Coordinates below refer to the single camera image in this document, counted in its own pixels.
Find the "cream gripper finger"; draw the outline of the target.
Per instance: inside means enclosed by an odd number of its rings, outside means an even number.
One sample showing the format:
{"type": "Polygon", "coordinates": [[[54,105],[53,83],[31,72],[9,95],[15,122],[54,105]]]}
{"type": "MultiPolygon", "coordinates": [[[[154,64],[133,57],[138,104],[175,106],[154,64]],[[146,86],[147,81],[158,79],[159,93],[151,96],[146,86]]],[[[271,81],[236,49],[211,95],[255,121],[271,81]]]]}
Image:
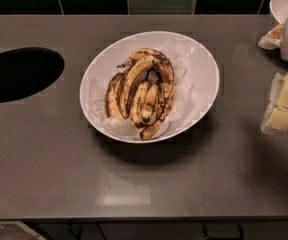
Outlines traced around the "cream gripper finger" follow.
{"type": "Polygon", "coordinates": [[[288,72],[275,75],[261,124],[261,131],[267,135],[277,135],[286,130],[288,130],[288,72]]]}
{"type": "Polygon", "coordinates": [[[281,33],[284,24],[280,23],[268,31],[258,42],[258,46],[263,49],[273,50],[280,47],[281,33]]]}

